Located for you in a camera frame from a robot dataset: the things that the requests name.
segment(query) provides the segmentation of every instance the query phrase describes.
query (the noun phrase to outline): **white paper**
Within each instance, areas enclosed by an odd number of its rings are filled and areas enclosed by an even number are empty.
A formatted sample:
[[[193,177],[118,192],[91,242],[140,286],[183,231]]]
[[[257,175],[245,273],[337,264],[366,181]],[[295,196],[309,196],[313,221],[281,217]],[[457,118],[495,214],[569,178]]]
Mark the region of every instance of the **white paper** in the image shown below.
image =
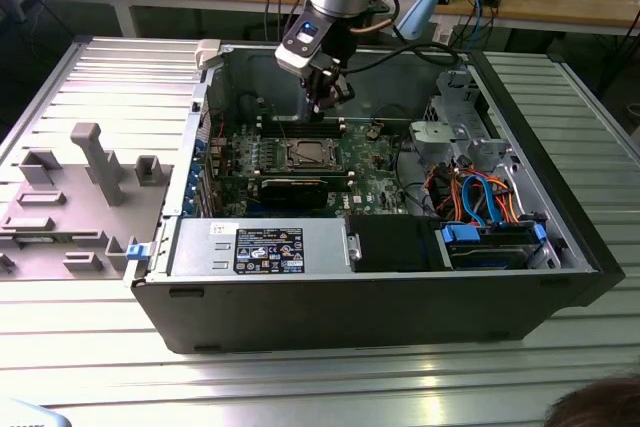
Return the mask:
[[[236,222],[212,222],[209,235],[236,235],[238,227]]]

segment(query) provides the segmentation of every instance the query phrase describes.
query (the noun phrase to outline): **metal table leg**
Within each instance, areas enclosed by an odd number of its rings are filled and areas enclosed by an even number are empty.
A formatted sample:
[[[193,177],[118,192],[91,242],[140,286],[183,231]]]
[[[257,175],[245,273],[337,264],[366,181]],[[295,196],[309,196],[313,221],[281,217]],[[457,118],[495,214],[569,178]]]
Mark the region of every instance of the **metal table leg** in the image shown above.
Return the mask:
[[[123,37],[140,37],[138,24],[133,16],[133,6],[128,0],[114,0],[111,4],[116,11]]]

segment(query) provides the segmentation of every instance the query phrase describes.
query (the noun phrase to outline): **green circuit board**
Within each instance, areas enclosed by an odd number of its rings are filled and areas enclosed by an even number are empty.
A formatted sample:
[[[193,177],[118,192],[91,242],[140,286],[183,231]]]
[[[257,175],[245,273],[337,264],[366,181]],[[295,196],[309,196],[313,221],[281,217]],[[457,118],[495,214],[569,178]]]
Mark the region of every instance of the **green circuit board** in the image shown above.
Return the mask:
[[[286,177],[290,167],[287,145],[302,149],[316,139],[264,139],[251,127],[243,126],[228,134],[227,169],[217,180],[222,184],[222,203],[225,217],[342,217],[348,214],[399,214],[406,212],[401,199],[401,187],[396,181],[393,158],[397,137],[382,135],[372,141],[367,138],[370,125],[347,124],[340,139],[323,140],[323,147],[333,150],[333,165],[327,167],[326,177],[335,188],[330,188],[327,204],[322,209],[273,211],[262,208],[258,200],[258,184],[278,172]],[[297,158],[302,168],[304,161],[315,154],[305,147],[308,156]],[[308,177],[298,172],[296,178],[318,178],[317,171]]]

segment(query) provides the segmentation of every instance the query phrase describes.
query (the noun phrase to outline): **motherboard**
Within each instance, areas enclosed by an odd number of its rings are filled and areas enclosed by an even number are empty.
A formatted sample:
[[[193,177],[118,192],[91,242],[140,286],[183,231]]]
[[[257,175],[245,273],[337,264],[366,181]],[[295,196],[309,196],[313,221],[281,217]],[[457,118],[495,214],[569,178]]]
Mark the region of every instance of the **motherboard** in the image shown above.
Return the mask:
[[[299,133],[313,136],[292,137],[299,126],[283,122],[273,130],[242,125],[227,132],[223,142],[218,139],[214,155],[220,158],[214,162],[220,165],[215,175],[220,216],[406,213],[403,188],[394,173],[398,136],[372,139],[366,123],[339,122],[334,127],[307,129]]]

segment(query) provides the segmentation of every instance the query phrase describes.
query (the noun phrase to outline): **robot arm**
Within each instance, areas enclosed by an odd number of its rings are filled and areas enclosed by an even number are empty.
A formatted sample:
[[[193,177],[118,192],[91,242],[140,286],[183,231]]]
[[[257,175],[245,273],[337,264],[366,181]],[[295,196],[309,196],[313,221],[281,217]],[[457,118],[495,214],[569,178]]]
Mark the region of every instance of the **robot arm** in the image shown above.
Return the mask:
[[[411,26],[410,38],[419,35],[417,24],[426,25],[436,3],[408,0],[412,7],[401,25]],[[324,110],[354,97],[340,69],[346,68],[355,54],[361,35],[393,25],[401,10],[398,5],[394,7],[394,16],[377,20],[390,11],[381,0],[306,1],[302,14],[276,50],[280,67],[298,76],[306,90],[308,106],[300,113],[301,120],[321,119]]]
[[[337,67],[346,65],[355,53],[358,32],[370,19],[369,9],[370,0],[307,0],[278,47],[278,64],[298,76],[307,91],[310,112],[306,114],[312,119],[353,97]]]

